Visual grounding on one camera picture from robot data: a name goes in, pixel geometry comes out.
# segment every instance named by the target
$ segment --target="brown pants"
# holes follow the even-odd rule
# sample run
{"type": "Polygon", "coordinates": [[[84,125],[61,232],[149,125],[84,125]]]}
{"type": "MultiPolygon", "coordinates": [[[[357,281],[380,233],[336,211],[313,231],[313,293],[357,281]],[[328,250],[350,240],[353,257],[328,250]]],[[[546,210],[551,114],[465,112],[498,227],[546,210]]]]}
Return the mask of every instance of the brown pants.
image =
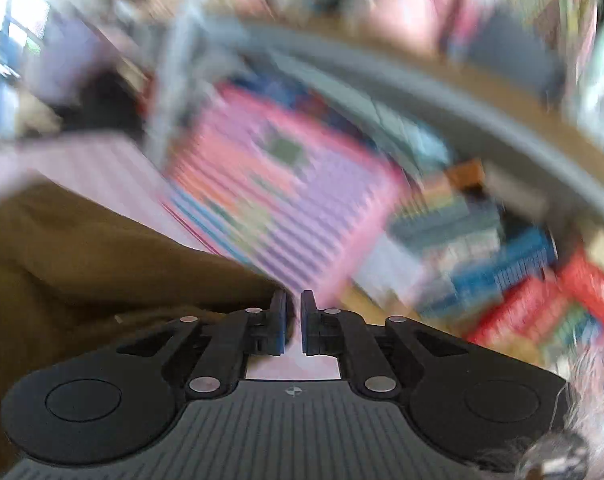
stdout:
{"type": "MultiPolygon", "coordinates": [[[[268,306],[276,282],[51,183],[0,204],[0,402],[28,372],[186,314],[268,306]]],[[[0,473],[16,458],[0,427],[0,473]]]]}

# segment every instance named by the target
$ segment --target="gray ribbed panel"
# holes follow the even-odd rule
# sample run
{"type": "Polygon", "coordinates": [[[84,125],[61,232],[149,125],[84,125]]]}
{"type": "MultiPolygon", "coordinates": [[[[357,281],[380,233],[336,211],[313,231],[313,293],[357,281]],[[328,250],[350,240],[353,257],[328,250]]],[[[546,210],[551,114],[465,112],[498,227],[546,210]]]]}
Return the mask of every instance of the gray ribbed panel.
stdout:
{"type": "Polygon", "coordinates": [[[153,447],[110,465],[55,468],[22,460],[5,480],[470,480],[424,444],[390,402],[344,381],[242,381],[197,400],[153,447]],[[287,388],[303,391],[291,396],[287,388]]]}

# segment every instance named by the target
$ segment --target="dark object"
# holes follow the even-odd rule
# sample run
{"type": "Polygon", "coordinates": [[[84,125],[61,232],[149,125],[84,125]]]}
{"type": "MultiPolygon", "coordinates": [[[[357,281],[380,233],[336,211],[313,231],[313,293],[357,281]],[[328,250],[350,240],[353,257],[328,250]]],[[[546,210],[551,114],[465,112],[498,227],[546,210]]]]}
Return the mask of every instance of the dark object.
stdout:
{"type": "Polygon", "coordinates": [[[565,68],[557,54],[506,10],[498,9],[470,44],[467,60],[555,104],[562,97],[565,68]]]}
{"type": "Polygon", "coordinates": [[[267,312],[183,318],[27,376],[2,415],[32,458],[5,478],[470,480],[479,450],[547,431],[565,385],[403,317],[319,312],[310,291],[305,351],[342,379],[241,380],[247,355],[280,354],[290,313],[280,291],[267,312]]]}
{"type": "Polygon", "coordinates": [[[232,392],[247,355],[280,355],[290,316],[290,297],[280,290],[269,310],[240,310],[217,325],[183,317],[34,372],[6,394],[2,425],[21,450],[48,463],[89,465],[138,452],[188,400],[232,392]],[[198,378],[217,387],[192,388],[198,378]]]}

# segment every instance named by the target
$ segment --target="brown fabric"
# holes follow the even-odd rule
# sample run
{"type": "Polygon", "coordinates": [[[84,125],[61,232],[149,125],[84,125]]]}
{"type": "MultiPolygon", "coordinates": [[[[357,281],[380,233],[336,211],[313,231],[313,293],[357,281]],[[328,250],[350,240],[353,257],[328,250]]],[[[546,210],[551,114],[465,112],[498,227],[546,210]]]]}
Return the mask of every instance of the brown fabric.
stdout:
{"type": "MultiPolygon", "coordinates": [[[[194,314],[268,306],[277,283],[51,183],[0,204],[0,401],[28,372],[194,314]]],[[[0,473],[15,451],[0,428],[0,473]]]]}

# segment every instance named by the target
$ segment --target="silver screw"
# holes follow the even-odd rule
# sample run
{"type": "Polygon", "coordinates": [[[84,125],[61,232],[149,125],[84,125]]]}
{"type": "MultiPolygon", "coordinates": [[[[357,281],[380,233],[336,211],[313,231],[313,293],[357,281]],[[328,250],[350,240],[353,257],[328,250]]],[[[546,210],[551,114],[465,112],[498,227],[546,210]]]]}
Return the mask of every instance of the silver screw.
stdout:
{"type": "Polygon", "coordinates": [[[397,383],[394,379],[383,375],[377,375],[375,377],[369,377],[365,382],[364,386],[372,392],[379,394],[385,394],[386,392],[392,391],[397,383]]]}
{"type": "Polygon", "coordinates": [[[198,377],[189,383],[189,388],[199,394],[210,394],[220,387],[221,383],[214,377],[198,377]]]}

